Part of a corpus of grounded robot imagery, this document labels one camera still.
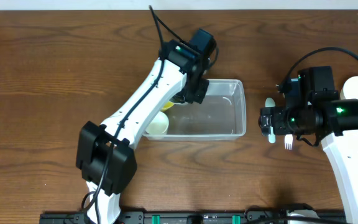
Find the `yellow plastic cup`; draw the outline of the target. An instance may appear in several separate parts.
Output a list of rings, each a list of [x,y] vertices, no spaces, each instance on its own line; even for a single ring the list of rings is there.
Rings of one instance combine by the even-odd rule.
[[[161,108],[161,112],[164,112],[166,110],[169,110],[171,107],[173,107],[175,104],[172,103],[171,101],[168,101],[167,103],[164,104],[164,106]]]

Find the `clear plastic container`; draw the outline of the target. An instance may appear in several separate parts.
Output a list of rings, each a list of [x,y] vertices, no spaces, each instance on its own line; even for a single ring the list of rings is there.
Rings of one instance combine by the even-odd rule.
[[[152,141],[235,140],[246,133],[246,98],[237,79],[210,79],[201,104],[175,105],[165,114],[167,133],[144,136]]]

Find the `white plastic cup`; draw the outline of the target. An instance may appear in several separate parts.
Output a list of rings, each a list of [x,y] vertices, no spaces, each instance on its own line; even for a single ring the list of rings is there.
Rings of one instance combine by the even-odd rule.
[[[145,129],[147,134],[150,135],[164,135],[167,133],[169,127],[169,118],[168,116],[159,111],[154,119]]]

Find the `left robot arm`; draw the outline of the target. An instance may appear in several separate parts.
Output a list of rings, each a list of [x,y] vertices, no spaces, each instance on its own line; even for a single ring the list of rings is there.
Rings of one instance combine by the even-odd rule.
[[[76,167],[91,192],[83,211],[93,223],[114,223],[120,214],[119,196],[132,180],[137,163],[134,150],[141,135],[168,102],[202,103],[217,43],[198,29],[190,41],[164,42],[150,73],[135,93],[97,125],[80,130]]]

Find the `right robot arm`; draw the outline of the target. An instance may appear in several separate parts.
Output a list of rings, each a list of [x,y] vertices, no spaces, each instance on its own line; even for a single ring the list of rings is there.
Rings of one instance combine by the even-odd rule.
[[[331,67],[311,67],[287,78],[284,106],[260,109],[264,136],[313,134],[333,168],[346,220],[358,223],[358,100],[342,100]]]

